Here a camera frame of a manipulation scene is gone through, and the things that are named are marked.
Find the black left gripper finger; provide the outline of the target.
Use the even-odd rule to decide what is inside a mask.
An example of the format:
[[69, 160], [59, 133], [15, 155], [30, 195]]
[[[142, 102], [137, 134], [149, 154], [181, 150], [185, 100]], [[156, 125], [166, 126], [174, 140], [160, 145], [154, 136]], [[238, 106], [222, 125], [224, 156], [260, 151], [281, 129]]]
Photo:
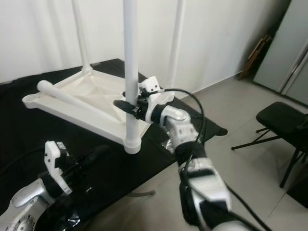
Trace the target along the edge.
[[94, 147], [80, 158], [80, 163], [92, 163], [109, 150], [108, 145]]
[[97, 160], [93, 161], [92, 163], [84, 163], [84, 169], [90, 169], [90, 168], [94, 167], [95, 165], [99, 164], [103, 159], [105, 159], [106, 156], [108, 156], [109, 154], [114, 152], [114, 149], [112, 147], [110, 147], [110, 146], [108, 146], [108, 147], [109, 147], [109, 150], [105, 154], [99, 156], [99, 158], [97, 158]]

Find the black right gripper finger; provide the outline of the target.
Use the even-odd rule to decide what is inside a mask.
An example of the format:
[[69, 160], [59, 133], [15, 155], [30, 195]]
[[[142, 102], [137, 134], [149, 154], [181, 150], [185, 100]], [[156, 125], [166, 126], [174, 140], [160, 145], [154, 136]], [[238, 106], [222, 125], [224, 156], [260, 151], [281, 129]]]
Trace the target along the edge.
[[114, 100], [114, 105], [126, 114], [134, 116], [136, 119], [143, 119], [143, 103], [137, 101], [136, 105], [124, 100]]

